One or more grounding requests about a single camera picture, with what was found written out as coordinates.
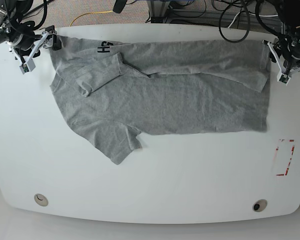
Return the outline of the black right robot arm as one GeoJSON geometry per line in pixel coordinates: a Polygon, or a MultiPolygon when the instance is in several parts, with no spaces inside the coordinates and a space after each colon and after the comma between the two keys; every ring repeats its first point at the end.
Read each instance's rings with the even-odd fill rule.
{"type": "Polygon", "coordinates": [[[44,0],[40,5],[43,16],[36,24],[33,20],[25,20],[31,13],[32,0],[0,0],[0,44],[10,45],[20,58],[29,57],[31,53],[36,58],[40,48],[60,50],[62,43],[55,26],[43,28],[50,2],[44,0]]]}

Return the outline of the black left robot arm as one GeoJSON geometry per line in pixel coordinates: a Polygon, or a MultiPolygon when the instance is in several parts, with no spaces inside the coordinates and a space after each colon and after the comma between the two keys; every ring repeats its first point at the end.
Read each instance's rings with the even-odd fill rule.
{"type": "Polygon", "coordinates": [[[274,31],[276,47],[284,58],[286,68],[300,67],[300,0],[270,0],[278,18],[284,25],[284,33],[274,31]]]}

